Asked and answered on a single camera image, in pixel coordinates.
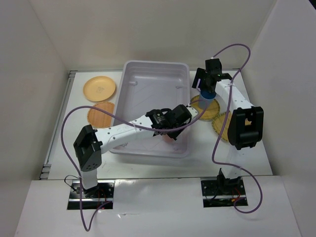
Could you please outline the pink plastic cup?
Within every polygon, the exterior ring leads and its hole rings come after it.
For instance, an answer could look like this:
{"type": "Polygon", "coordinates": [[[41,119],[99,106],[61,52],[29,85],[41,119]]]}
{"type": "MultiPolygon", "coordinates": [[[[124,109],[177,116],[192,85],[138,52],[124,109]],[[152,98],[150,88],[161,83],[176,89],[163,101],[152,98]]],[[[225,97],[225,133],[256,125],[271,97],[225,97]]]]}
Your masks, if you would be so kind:
{"type": "Polygon", "coordinates": [[[168,144],[173,144],[175,142],[175,140],[173,138],[170,138],[168,135],[164,135],[162,136],[163,141],[168,143],[168,144]]]}

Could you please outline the blue plastic cup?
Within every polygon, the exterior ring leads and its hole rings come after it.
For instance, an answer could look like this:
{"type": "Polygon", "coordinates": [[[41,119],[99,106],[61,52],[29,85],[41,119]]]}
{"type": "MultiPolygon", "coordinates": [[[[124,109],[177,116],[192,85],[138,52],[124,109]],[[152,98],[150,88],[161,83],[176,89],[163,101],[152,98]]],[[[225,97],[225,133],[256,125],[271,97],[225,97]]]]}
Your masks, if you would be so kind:
{"type": "Polygon", "coordinates": [[[215,92],[208,92],[206,90],[201,90],[199,93],[198,107],[202,110],[207,109],[215,98],[215,92]]]}

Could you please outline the round bamboo tray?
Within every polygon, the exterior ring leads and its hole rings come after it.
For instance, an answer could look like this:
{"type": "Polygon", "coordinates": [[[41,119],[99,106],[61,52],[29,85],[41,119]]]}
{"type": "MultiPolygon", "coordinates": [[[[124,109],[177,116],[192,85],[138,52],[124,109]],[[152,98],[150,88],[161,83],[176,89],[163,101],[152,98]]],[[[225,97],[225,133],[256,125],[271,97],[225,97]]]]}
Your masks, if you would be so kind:
{"type": "MultiPolygon", "coordinates": [[[[199,96],[196,95],[191,99],[191,106],[195,108],[198,113],[200,114],[203,109],[199,107],[198,105],[199,96]]],[[[211,121],[216,116],[219,115],[220,112],[220,104],[216,99],[213,99],[206,111],[203,113],[203,115],[200,117],[200,120],[202,121],[211,121]]]]}

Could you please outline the round woven orange tray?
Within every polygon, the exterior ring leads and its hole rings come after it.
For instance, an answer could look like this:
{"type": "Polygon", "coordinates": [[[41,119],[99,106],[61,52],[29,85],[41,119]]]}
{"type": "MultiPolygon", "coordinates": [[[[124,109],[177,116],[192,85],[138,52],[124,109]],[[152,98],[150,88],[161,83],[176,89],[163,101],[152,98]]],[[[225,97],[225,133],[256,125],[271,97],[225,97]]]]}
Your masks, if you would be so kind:
{"type": "MultiPolygon", "coordinates": [[[[115,105],[112,102],[101,102],[94,105],[94,107],[102,109],[112,114],[115,105]]],[[[112,117],[95,109],[90,109],[87,113],[87,121],[94,128],[108,128],[111,126],[112,117]]]]}

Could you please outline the orange plastic plate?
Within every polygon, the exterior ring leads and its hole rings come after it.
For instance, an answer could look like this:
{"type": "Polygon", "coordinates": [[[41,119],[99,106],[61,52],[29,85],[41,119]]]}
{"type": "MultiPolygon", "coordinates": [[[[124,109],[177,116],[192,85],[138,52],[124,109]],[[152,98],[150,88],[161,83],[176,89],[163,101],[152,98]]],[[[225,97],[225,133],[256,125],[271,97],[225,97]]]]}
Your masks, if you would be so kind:
{"type": "Polygon", "coordinates": [[[83,86],[85,98],[93,102],[101,102],[111,98],[116,90],[115,82],[107,76],[97,76],[88,80],[83,86]]]}

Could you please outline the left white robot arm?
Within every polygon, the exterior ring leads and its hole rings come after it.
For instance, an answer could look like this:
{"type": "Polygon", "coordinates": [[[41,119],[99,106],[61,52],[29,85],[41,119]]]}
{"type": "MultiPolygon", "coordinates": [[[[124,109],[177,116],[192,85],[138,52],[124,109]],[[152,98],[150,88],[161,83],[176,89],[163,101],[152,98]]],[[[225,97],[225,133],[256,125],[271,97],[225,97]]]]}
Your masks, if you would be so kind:
{"type": "Polygon", "coordinates": [[[81,173],[81,192],[85,197],[95,196],[100,190],[97,168],[102,163],[102,154],[124,143],[167,135],[176,140],[188,124],[198,116],[191,106],[178,105],[174,109],[153,109],[130,122],[113,127],[94,129],[84,126],[74,142],[81,173]]]}

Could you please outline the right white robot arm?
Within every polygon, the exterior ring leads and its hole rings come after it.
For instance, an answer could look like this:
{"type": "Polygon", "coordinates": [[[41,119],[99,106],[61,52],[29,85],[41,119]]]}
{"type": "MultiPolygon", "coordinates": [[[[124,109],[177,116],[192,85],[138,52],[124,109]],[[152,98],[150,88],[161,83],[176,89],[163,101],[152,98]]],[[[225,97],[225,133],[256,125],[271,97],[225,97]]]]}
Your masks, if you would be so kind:
{"type": "Polygon", "coordinates": [[[218,58],[205,61],[205,68],[198,68],[192,88],[200,89],[201,108],[206,108],[216,95],[227,104],[227,113],[231,114],[227,136],[234,151],[253,148],[263,137],[264,110],[254,106],[234,87],[233,78],[223,73],[218,58]]]}

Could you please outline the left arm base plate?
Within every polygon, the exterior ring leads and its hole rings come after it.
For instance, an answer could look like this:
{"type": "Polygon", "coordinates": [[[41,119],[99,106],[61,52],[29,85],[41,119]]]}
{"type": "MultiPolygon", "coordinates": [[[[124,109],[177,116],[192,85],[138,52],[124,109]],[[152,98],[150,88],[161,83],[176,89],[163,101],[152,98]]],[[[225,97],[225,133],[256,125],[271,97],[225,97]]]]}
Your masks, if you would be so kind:
{"type": "MultiPolygon", "coordinates": [[[[82,209],[95,210],[101,206],[101,209],[113,209],[115,181],[99,181],[97,187],[89,190],[82,190],[82,209]]],[[[68,210],[79,210],[80,186],[79,181],[73,181],[71,184],[68,210]]]]}

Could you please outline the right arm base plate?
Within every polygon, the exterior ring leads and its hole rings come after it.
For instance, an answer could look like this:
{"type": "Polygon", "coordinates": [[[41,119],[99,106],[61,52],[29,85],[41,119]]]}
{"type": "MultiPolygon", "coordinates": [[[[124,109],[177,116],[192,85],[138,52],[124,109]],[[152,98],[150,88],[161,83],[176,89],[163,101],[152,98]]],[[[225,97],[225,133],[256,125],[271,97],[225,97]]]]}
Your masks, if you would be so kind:
{"type": "Polygon", "coordinates": [[[246,192],[241,177],[201,180],[203,207],[248,206],[246,192]]]}

